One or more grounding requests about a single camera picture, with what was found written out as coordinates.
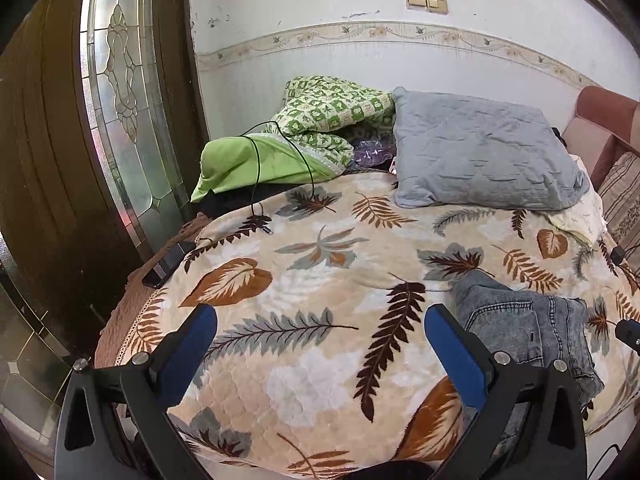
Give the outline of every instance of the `decorative glass window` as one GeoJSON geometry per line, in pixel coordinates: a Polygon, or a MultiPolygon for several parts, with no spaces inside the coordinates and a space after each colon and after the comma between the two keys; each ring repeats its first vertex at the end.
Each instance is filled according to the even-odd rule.
{"type": "Polygon", "coordinates": [[[154,51],[151,0],[82,0],[84,101],[102,171],[144,260],[188,219],[154,51]]]}

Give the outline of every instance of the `wallpaper border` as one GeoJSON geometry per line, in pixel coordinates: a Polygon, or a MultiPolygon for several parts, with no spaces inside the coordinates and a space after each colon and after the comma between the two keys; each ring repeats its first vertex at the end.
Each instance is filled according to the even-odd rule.
{"type": "Polygon", "coordinates": [[[498,57],[546,73],[576,88],[599,86],[571,67],[508,40],[460,28],[413,22],[339,22],[293,28],[197,54],[198,71],[212,72],[239,61],[297,48],[337,43],[417,43],[498,57]]]}

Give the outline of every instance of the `metal screw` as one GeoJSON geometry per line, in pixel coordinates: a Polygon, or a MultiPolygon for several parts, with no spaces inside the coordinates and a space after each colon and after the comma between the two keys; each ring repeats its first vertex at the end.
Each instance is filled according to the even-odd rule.
{"type": "Polygon", "coordinates": [[[138,352],[131,358],[131,362],[135,365],[143,365],[149,361],[149,354],[146,352],[138,352]]]}
{"type": "Polygon", "coordinates": [[[559,372],[565,372],[566,371],[566,363],[564,361],[562,361],[562,359],[556,359],[554,361],[554,368],[556,370],[558,370],[559,372]]]}
{"type": "Polygon", "coordinates": [[[496,352],[494,354],[494,359],[495,362],[497,362],[499,365],[507,365],[511,361],[511,358],[509,357],[509,354],[507,354],[507,352],[496,352]]]}
{"type": "Polygon", "coordinates": [[[76,372],[81,372],[82,370],[87,368],[88,365],[89,365],[89,361],[87,361],[84,357],[81,357],[77,359],[76,362],[74,363],[74,370],[76,372]]]}

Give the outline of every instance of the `gray denim jeans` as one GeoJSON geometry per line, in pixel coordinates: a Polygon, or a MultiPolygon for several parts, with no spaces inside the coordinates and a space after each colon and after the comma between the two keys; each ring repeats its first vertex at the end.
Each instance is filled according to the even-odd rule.
{"type": "MultiPolygon", "coordinates": [[[[580,408],[599,394],[598,377],[584,336],[583,300],[544,296],[531,290],[511,290],[481,270],[466,273],[453,286],[452,314],[462,328],[476,334],[489,352],[507,352],[519,363],[548,367],[562,359],[580,386],[580,408]]],[[[516,406],[500,444],[514,444],[525,406],[516,406]]],[[[470,422],[465,413],[465,424],[470,422]]]]}

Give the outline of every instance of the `beige switch plate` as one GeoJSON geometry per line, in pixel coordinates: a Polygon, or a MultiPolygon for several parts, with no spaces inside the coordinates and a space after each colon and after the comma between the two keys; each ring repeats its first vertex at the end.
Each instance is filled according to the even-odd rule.
{"type": "Polygon", "coordinates": [[[448,14],[447,0],[406,0],[406,6],[412,10],[427,10],[437,14],[448,14]]]}

